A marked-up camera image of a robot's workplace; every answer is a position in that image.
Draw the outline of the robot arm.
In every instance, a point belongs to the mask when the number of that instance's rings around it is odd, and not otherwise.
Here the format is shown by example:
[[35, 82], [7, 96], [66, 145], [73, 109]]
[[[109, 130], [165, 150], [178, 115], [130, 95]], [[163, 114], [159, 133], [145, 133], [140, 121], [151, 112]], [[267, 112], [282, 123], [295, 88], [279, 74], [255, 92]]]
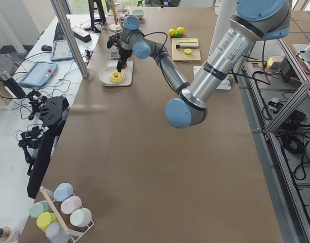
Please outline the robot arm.
[[171, 126], [184, 129], [201, 123], [207, 116], [208, 98], [249, 46], [256, 41], [283, 38], [289, 33], [291, 1], [235, 1], [234, 5], [236, 10], [229, 19], [229, 29], [192, 83], [179, 71], [163, 44], [145, 38], [137, 17], [125, 18], [119, 40], [117, 70], [122, 70], [131, 55], [154, 59], [178, 95], [165, 108]]

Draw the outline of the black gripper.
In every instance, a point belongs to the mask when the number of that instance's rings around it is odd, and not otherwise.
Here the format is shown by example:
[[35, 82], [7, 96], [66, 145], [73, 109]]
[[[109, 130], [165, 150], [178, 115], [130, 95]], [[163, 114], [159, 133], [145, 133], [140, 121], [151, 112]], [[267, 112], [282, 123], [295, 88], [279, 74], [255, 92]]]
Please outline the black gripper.
[[121, 72], [123, 69], [123, 65], [124, 65], [124, 60], [127, 60], [128, 58], [130, 58], [132, 56], [132, 49], [125, 49], [122, 47], [119, 47], [119, 60], [117, 63], [117, 71]]

